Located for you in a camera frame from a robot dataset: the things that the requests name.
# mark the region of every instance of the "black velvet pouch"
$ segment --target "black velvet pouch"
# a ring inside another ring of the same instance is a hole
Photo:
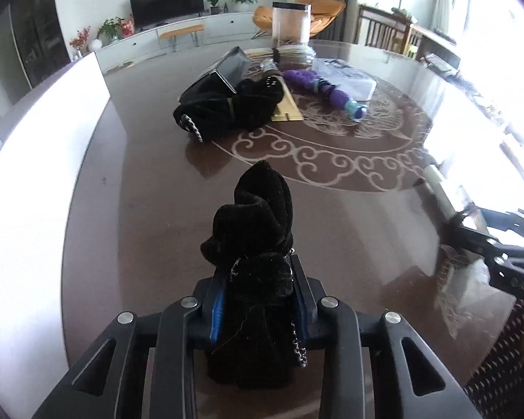
[[[179,105],[173,112],[176,123],[194,133],[201,142],[222,138],[240,129],[252,131],[270,121],[283,99],[283,88],[274,76],[260,81],[239,82],[233,97],[201,93]]]
[[[204,257],[227,273],[221,330],[208,352],[208,374],[241,388],[279,388],[306,365],[293,321],[291,193],[265,162],[243,174],[235,204],[213,220]]]

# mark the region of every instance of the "television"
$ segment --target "television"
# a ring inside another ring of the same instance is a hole
[[[130,6],[136,29],[173,17],[204,12],[204,0],[130,0]]]

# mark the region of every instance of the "triangular cutout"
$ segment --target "triangular cutout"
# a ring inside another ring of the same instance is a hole
[[[446,387],[443,378],[411,338],[402,339],[402,348],[406,355],[409,377],[415,395],[424,396]]]
[[[103,394],[116,345],[116,340],[110,339],[105,341],[88,365],[72,382],[76,390],[97,397]]]

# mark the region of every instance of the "metal pivot bolt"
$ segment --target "metal pivot bolt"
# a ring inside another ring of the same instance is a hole
[[[400,321],[402,320],[401,316],[395,312],[386,312],[384,318],[386,319],[386,321],[393,324],[400,323]]]
[[[198,299],[194,298],[194,296],[187,296],[186,298],[183,298],[180,305],[185,309],[192,309],[198,305]]]
[[[337,299],[332,296],[324,296],[320,300],[320,304],[328,309],[333,309],[334,307],[337,307]]]
[[[132,312],[122,312],[117,318],[120,324],[132,323],[133,319],[134,315],[132,314]]]

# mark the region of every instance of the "purple and teal object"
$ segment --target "purple and teal object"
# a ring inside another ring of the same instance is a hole
[[[283,78],[288,82],[303,86],[314,94],[322,94],[333,107],[347,111],[353,121],[362,119],[367,114],[368,107],[366,105],[359,104],[345,91],[336,88],[335,85],[323,79],[316,71],[289,69],[283,73]]]

